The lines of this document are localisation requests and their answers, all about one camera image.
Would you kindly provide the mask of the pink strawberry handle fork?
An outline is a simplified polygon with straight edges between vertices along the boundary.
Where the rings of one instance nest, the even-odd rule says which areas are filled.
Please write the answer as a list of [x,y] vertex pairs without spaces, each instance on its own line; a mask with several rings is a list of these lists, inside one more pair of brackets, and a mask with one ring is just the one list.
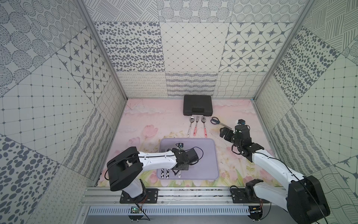
[[195,124],[195,128],[194,128],[193,136],[196,136],[196,134],[197,134],[197,130],[198,130],[197,126],[198,126],[199,119],[200,119],[200,117],[197,115],[196,119],[195,119],[196,124]]

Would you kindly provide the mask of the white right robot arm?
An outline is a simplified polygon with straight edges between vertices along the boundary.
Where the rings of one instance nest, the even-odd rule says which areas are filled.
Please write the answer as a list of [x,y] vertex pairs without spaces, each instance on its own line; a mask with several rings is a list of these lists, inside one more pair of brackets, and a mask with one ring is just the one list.
[[240,120],[234,129],[223,127],[220,137],[237,148],[237,155],[261,167],[274,177],[282,188],[273,187],[261,179],[245,185],[244,196],[249,202],[268,201],[285,211],[298,224],[313,224],[327,219],[331,211],[320,181],[314,176],[305,176],[289,168],[280,159],[274,158],[250,137],[250,127]]

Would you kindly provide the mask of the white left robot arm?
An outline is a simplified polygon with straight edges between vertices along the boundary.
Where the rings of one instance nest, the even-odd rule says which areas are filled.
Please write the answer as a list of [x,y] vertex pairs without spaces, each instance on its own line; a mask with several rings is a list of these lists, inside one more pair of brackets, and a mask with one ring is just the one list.
[[162,153],[145,153],[129,147],[109,162],[104,178],[109,181],[110,191],[123,191],[135,203],[143,202],[147,190],[138,176],[145,171],[170,169],[186,171],[200,161],[195,149],[172,148]]

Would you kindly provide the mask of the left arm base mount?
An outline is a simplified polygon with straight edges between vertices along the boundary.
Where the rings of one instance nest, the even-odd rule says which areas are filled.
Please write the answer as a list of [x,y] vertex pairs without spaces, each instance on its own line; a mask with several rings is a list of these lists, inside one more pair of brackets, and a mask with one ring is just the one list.
[[158,200],[158,192],[159,189],[156,188],[148,188],[144,189],[144,191],[135,198],[130,197],[128,193],[122,191],[120,203],[121,204],[140,204],[140,203],[149,203],[155,204]]

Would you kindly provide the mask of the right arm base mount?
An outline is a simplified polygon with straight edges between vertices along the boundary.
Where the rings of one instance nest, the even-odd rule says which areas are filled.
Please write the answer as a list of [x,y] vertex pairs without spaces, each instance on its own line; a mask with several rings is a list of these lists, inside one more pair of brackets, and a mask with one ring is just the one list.
[[232,196],[233,203],[269,203],[269,201],[258,198],[254,192],[254,186],[258,183],[263,183],[261,179],[254,179],[247,182],[245,188],[231,186],[229,191]]

